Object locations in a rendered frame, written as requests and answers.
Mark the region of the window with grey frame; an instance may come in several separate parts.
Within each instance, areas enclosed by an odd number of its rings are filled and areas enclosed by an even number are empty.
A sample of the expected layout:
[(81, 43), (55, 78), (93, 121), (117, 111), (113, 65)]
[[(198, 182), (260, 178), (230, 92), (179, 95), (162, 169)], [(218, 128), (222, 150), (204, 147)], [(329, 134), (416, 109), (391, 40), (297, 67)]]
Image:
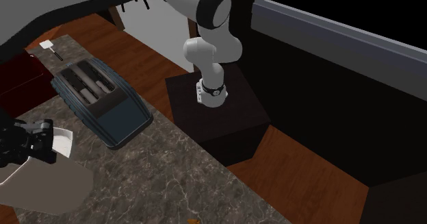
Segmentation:
[(254, 0), (251, 27), (427, 101), (425, 49), (271, 0)]

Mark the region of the dark robot stand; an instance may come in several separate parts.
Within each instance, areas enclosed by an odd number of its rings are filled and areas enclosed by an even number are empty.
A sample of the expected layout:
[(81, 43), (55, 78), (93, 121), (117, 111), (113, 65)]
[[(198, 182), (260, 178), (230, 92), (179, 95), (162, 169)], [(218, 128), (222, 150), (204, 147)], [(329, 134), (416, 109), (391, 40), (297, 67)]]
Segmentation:
[(223, 166), (251, 159), (270, 119), (236, 64), (224, 66), (228, 96), (217, 108), (196, 100), (199, 72), (165, 79), (174, 124)]

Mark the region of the dark red box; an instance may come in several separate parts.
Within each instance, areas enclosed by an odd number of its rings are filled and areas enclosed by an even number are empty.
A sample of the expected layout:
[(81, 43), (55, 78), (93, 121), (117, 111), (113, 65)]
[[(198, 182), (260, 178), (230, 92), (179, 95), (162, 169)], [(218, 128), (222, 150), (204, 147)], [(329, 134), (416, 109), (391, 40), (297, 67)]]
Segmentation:
[(53, 74), (26, 51), (0, 65), (0, 108), (16, 118), (57, 96)]

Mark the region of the dark blue toaster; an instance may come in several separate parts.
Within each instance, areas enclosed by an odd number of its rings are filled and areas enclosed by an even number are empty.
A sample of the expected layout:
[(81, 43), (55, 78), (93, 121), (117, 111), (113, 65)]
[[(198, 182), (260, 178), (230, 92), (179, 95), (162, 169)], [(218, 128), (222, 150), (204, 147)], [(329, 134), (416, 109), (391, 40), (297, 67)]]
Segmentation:
[(109, 149), (120, 149), (153, 122), (141, 96), (98, 58), (68, 64), (51, 80), (73, 113)]

